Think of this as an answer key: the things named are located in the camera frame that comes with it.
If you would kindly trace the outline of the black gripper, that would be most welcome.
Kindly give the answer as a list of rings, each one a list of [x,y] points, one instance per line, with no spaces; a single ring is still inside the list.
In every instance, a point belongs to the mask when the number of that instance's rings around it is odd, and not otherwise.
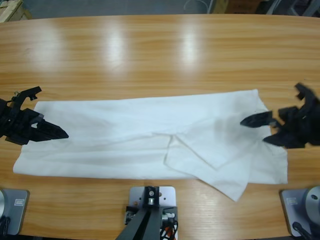
[[[26,145],[29,141],[44,142],[67,139],[68,134],[60,126],[43,119],[44,116],[29,108],[20,110],[8,106],[0,100],[0,136],[17,145]]]
[[[278,115],[284,124],[275,134],[267,136],[264,142],[287,149],[304,148],[306,144],[320,145],[320,101],[313,100],[304,103],[300,108],[285,107],[278,110]],[[248,128],[259,128],[274,125],[272,111],[252,114],[244,118],[240,125]]]

